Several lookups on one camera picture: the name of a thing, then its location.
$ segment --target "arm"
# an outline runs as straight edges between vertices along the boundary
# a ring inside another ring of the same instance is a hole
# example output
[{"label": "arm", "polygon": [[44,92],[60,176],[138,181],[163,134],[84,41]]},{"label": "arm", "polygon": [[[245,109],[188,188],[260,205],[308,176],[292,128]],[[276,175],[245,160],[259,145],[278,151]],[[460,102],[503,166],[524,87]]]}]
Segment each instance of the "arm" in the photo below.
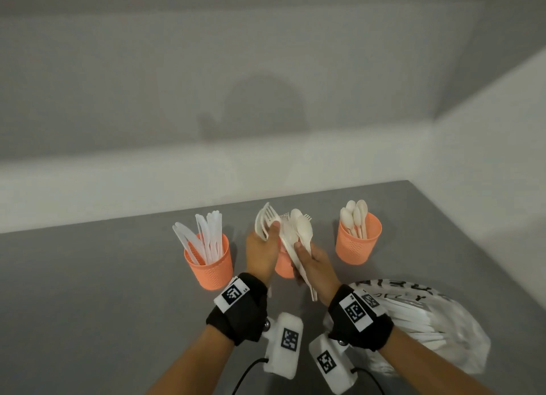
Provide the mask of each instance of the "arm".
[{"label": "arm", "polygon": [[[269,285],[277,263],[279,229],[278,222],[271,225],[268,241],[254,232],[246,239],[246,272],[265,286]],[[233,340],[208,324],[146,395],[210,395],[234,346]]]},{"label": "arm", "polygon": [[146,395],[209,395],[214,391],[235,344],[207,325]]},{"label": "arm", "polygon": [[[320,301],[327,307],[330,307],[332,300],[342,285],[330,264],[330,260],[328,260],[328,255],[314,244],[311,244],[312,255],[309,255],[301,243],[296,243],[294,248],[301,264],[305,268],[307,278],[317,290]],[[301,279],[296,270],[294,270],[294,275]],[[365,333],[369,333],[367,329],[360,332],[360,335],[363,336]],[[377,345],[379,353],[420,393],[491,394],[491,391],[476,379],[465,374],[459,368],[409,337],[409,335],[397,327],[393,327],[392,332],[390,335],[386,335],[386,338],[384,345],[385,340],[380,345]],[[350,340],[343,340],[351,343],[353,346],[370,349],[369,346],[359,346]]]},{"label": "arm", "polygon": [[491,394],[485,386],[397,327],[379,353],[424,394]]}]

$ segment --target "hand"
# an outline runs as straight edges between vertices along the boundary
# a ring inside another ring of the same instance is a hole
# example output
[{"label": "hand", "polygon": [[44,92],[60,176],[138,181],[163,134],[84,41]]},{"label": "hand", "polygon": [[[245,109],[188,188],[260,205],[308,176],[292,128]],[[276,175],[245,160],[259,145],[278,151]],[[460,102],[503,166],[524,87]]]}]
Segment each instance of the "hand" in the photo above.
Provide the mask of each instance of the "hand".
[{"label": "hand", "polygon": [[[318,297],[327,307],[341,287],[341,282],[330,264],[324,250],[311,243],[311,255],[299,241],[294,244],[296,254],[305,268],[307,279],[317,291]],[[303,281],[300,273],[294,269],[294,276]]]},{"label": "hand", "polygon": [[246,238],[246,272],[269,286],[277,264],[278,232],[281,223],[275,221],[269,228],[269,238],[263,241],[254,231]]}]

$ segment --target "white device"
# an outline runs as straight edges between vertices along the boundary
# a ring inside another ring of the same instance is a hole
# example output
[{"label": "white device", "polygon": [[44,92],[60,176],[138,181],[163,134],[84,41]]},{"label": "white device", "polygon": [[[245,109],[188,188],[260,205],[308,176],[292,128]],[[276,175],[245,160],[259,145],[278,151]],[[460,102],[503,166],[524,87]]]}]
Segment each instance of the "white device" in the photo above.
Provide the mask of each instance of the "white device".
[{"label": "white device", "polygon": [[340,344],[328,337],[328,332],[321,334],[309,343],[309,352],[320,373],[326,379],[330,390],[336,395],[347,391],[357,381],[358,375],[351,373],[353,364],[345,354],[348,344]]},{"label": "white device", "polygon": [[281,313],[277,320],[268,317],[262,336],[269,340],[264,371],[292,379],[296,375],[300,357],[301,337],[304,331],[302,320],[290,313]]}]

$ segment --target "orange perforated cup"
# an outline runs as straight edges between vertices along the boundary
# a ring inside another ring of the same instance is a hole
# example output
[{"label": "orange perforated cup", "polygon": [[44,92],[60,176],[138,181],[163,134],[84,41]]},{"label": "orange perforated cup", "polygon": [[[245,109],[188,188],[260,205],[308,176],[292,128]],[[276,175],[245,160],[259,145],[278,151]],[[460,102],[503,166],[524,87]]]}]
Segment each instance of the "orange perforated cup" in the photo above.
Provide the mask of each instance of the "orange perforated cup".
[{"label": "orange perforated cup", "polygon": [[347,264],[356,266],[365,263],[381,234],[381,223],[375,215],[368,212],[365,223],[368,238],[364,240],[350,235],[340,221],[336,253]]},{"label": "orange perforated cup", "polygon": [[281,277],[285,279],[294,278],[294,270],[292,270],[292,260],[286,252],[286,248],[281,243],[280,250],[278,252],[277,264],[275,265],[275,271]]},{"label": "orange perforated cup", "polygon": [[[199,263],[204,263],[201,255],[189,243],[192,253]],[[184,257],[188,262],[193,274],[201,284],[201,287],[207,290],[218,290],[228,285],[229,281],[233,277],[233,265],[231,263],[231,253],[229,253],[229,240],[225,234],[222,234],[222,249],[224,254],[222,257],[212,264],[201,266],[199,264],[193,264],[189,258],[188,252],[184,250]]]}]

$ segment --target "plastic bag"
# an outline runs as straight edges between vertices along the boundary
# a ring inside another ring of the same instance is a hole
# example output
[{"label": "plastic bag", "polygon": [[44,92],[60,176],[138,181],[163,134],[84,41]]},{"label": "plastic bag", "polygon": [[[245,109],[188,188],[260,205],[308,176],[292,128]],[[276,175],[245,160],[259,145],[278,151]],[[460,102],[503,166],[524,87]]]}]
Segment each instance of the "plastic bag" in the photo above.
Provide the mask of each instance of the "plastic bag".
[{"label": "plastic bag", "polygon": [[[485,370],[491,340],[458,302],[409,281],[365,280],[350,286],[374,295],[395,325],[464,372],[479,374]],[[396,374],[379,352],[366,350],[366,354],[372,371]]]}]

